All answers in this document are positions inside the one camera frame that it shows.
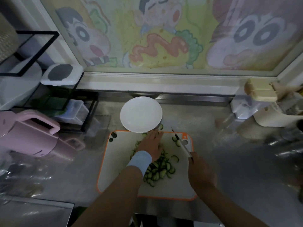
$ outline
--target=person's right arm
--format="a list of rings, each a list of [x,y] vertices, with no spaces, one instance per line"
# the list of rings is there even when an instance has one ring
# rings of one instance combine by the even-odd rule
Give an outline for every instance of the person's right arm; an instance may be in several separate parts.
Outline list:
[[[268,227],[224,196],[215,187],[216,176],[209,171],[202,157],[196,152],[191,152],[191,155],[192,159],[188,158],[188,178],[191,187],[226,227]]]

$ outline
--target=kettle lid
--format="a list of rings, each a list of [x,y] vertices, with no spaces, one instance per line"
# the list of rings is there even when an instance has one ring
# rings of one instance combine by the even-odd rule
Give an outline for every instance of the kettle lid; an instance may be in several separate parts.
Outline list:
[[[12,111],[0,112],[0,138],[10,132],[16,122],[16,114]]]

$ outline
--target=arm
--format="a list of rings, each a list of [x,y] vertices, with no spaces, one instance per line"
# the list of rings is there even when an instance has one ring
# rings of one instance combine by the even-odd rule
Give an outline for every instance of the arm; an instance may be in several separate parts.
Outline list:
[[[193,160],[188,158],[191,187],[226,227],[268,227],[217,190],[215,175],[208,170],[205,161],[197,153],[191,154]]]
[[[146,169],[161,154],[159,142],[162,135],[163,133],[158,135],[157,130],[151,131],[137,148],[137,152],[145,150],[151,156]],[[131,219],[141,184],[142,171],[136,166],[127,166],[72,227],[126,227]]]

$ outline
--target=cartoon face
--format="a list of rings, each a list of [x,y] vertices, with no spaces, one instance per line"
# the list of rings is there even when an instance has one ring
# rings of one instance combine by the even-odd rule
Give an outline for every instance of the cartoon face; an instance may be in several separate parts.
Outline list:
[[[76,10],[63,7],[56,12],[84,59],[104,57],[109,53],[111,45],[108,37],[99,30],[89,28]]]
[[[139,11],[134,11],[138,26],[174,28],[180,20],[182,6],[177,0],[140,0]]]
[[[271,13],[261,17],[249,15],[239,19],[229,34],[209,49],[207,62],[213,68],[240,69],[259,54],[285,45],[296,30],[294,24]]]

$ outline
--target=person's left arm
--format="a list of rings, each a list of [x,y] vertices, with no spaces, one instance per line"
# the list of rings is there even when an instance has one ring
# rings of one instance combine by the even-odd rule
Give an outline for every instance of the person's left arm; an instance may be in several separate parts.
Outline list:
[[[137,165],[135,161],[139,161],[139,159],[134,160],[134,165],[130,166],[129,164],[93,204],[84,211],[72,227],[126,227],[128,225],[142,183],[142,172],[145,172],[148,165],[157,160],[161,154],[162,149],[159,148],[159,142],[162,135],[163,133],[158,134],[157,130],[151,131],[138,146],[133,158],[138,157],[137,153],[143,150],[150,154],[149,163],[145,164],[146,168],[143,166],[145,170],[142,169],[142,164],[140,165],[138,162],[141,169],[134,166]]]

